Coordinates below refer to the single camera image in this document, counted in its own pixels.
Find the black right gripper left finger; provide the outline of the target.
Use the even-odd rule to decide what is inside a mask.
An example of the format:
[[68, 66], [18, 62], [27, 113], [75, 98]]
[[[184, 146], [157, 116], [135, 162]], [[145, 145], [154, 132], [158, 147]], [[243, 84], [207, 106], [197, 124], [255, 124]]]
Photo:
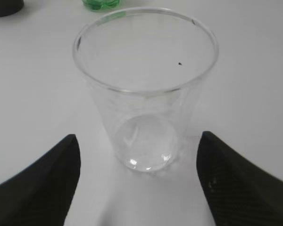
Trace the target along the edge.
[[62, 226], [81, 172], [74, 134], [0, 184], [0, 226]]

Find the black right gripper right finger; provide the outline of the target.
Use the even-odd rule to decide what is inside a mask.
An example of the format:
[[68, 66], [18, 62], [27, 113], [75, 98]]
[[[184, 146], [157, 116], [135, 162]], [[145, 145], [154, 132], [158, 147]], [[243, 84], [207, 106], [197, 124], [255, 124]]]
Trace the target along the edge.
[[202, 133], [196, 169], [217, 226], [283, 226], [283, 181], [210, 131]]

